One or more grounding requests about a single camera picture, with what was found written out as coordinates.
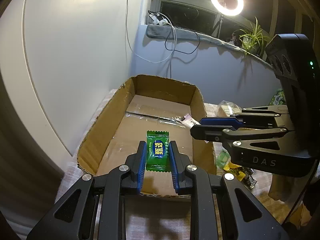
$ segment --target potted plant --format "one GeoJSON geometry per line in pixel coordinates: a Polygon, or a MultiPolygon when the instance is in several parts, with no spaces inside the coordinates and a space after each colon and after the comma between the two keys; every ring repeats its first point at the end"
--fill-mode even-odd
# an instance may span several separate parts
{"type": "Polygon", "coordinates": [[[250,25],[252,31],[240,29],[240,31],[244,32],[243,35],[239,36],[242,42],[242,48],[245,49],[244,56],[246,56],[248,53],[251,53],[262,58],[269,37],[262,35],[262,29],[257,18],[256,26],[253,27],[251,23],[250,25]]]}

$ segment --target cardboard box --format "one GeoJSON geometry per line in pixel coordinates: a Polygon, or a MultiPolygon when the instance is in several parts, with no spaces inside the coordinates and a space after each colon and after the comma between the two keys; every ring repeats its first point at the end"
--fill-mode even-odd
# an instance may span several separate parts
{"type": "MultiPolygon", "coordinates": [[[[193,139],[189,128],[174,121],[187,113],[197,121],[206,116],[196,86],[156,76],[132,77],[118,89],[87,133],[78,151],[78,165],[95,176],[106,174],[136,153],[148,130],[165,130],[193,164],[216,174],[213,144],[193,139]]],[[[176,195],[170,172],[145,171],[142,191],[176,195]]]]}

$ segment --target wall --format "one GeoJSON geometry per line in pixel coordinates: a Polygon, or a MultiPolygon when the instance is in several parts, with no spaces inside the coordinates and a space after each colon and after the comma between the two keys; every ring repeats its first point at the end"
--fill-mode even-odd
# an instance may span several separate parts
{"type": "MultiPolygon", "coordinates": [[[[131,46],[141,0],[129,0],[131,46]]],[[[129,77],[126,0],[26,0],[25,49],[41,106],[74,153],[102,99],[129,77]]]]}
{"type": "MultiPolygon", "coordinates": [[[[140,25],[136,38],[136,54],[157,62],[170,52],[163,40],[152,40],[146,35],[146,25],[140,25]]],[[[179,42],[176,49],[190,53],[195,42],[179,42]]],[[[170,77],[170,61],[153,64],[137,56],[132,59],[132,75],[149,74],[170,77]]],[[[231,51],[201,42],[191,55],[174,53],[171,61],[173,79],[196,85],[207,103],[218,104],[227,100],[240,107],[267,105],[277,89],[281,88],[272,70],[252,56],[243,58],[241,52],[231,51]]]]}

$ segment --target gray cloth on window sill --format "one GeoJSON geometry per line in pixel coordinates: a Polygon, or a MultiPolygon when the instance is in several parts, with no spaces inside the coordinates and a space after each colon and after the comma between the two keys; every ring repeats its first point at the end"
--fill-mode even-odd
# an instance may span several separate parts
{"type": "MultiPolygon", "coordinates": [[[[154,25],[154,24],[148,24],[146,29],[146,36],[150,39],[160,39],[165,40],[167,39],[169,33],[171,32],[168,40],[173,40],[173,34],[172,34],[172,28],[170,26],[160,26],[160,25],[154,25]]],[[[217,38],[211,37],[209,35],[197,33],[199,35],[199,38],[193,31],[185,30],[185,29],[178,29],[176,28],[177,32],[177,39],[178,41],[205,41],[209,44],[216,45],[216,46],[224,46],[227,49],[238,51],[241,53],[244,53],[245,50],[242,48],[239,48],[233,44],[227,43],[225,41],[219,40],[217,38]]],[[[261,64],[266,66],[269,69],[272,69],[272,66],[262,60],[261,58],[252,55],[248,53],[247,57],[254,57],[256,60],[258,60],[261,64]]]]}

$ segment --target green snack bag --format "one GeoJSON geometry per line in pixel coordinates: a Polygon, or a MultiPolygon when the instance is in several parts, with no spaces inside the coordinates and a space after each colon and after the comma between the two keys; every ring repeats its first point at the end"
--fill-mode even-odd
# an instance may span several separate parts
{"type": "Polygon", "coordinates": [[[169,132],[147,131],[147,171],[169,172],[169,132]]]}

